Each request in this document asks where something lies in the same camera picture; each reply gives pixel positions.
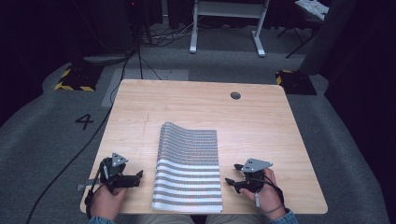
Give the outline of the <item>yellow black striped base plate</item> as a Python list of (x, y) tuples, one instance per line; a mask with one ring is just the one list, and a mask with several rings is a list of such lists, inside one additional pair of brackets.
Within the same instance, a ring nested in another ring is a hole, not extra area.
[(55, 90), (96, 91), (96, 84), (104, 70), (103, 66), (85, 68), (69, 65), (55, 86)]
[(286, 94), (316, 95), (317, 92), (309, 76), (299, 71), (276, 71), (276, 84), (281, 86)]

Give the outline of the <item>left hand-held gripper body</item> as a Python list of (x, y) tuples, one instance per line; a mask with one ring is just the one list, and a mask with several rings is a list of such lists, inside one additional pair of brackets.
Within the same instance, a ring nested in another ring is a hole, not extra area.
[(104, 158), (100, 163), (100, 182), (109, 189), (127, 188), (128, 183), (123, 170), (128, 160), (113, 152), (111, 157)]

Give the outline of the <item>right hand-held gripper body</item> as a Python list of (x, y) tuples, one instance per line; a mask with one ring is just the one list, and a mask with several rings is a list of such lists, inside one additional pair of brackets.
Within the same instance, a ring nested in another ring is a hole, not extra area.
[(245, 180), (239, 183), (239, 189), (248, 189), (250, 192), (257, 192), (264, 185), (265, 168), (271, 167), (273, 164), (269, 161), (261, 161), (257, 159), (248, 159), (240, 168), (244, 174)]

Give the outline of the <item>person's left hand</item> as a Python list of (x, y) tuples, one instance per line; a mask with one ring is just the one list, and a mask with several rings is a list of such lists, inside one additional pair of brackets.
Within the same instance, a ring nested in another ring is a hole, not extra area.
[(93, 195), (91, 216), (105, 217), (115, 221), (127, 192), (126, 188), (115, 189), (111, 192), (107, 186), (103, 185)]

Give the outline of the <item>black stand with red light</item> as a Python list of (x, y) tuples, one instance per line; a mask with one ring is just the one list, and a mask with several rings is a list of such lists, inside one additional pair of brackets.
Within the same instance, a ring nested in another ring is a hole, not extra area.
[(88, 0), (88, 7), (105, 49), (133, 56), (144, 29), (144, 0)]

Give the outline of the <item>white desk frame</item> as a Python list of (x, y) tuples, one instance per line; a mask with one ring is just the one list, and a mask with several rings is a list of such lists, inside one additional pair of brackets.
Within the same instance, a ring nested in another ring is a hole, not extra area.
[(198, 40), (198, 17), (199, 16), (215, 16), (215, 17), (231, 17), (244, 19), (257, 19), (256, 29), (251, 32), (258, 55), (264, 57), (266, 55), (262, 45), (260, 35), (262, 25), (265, 19), (267, 7), (265, 4), (247, 4), (247, 3), (230, 3), (207, 0), (194, 0), (193, 16), (192, 16), (192, 34), (190, 53), (197, 51)]

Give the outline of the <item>person's right hand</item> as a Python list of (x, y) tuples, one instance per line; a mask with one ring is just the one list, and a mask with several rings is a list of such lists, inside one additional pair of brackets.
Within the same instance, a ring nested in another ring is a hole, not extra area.
[(248, 189), (240, 189), (240, 192), (254, 203), (259, 199), (260, 212), (270, 220), (279, 219), (287, 214), (276, 189), (268, 184), (264, 184), (257, 194)]

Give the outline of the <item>black folding chair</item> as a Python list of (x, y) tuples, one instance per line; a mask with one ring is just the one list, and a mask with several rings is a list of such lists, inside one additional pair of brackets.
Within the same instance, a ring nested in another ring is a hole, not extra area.
[[(291, 20), (291, 27), (289, 28), (292, 30), (295, 34), (298, 40), (300, 41), (300, 45), (296, 47), (292, 52), (290, 52), (287, 56), (286, 59), (288, 59), (291, 55), (296, 53), (298, 50), (300, 50), (302, 47), (304, 47), (308, 42), (310, 42), (318, 33), (318, 30), (321, 28), (322, 24), (324, 23), (324, 20), (320, 20), (318, 17), (307, 13), (304, 11), (302, 8), (297, 6), (295, 4), (297, 0), (294, 1), (292, 11), (294, 14), (294, 19)], [(279, 35), (278, 37), (281, 37), (284, 33), (286, 33), (288, 28), (285, 28)], [(310, 31), (310, 36), (306, 39), (302, 39), (302, 37), (299, 34), (299, 30), (309, 30)]]

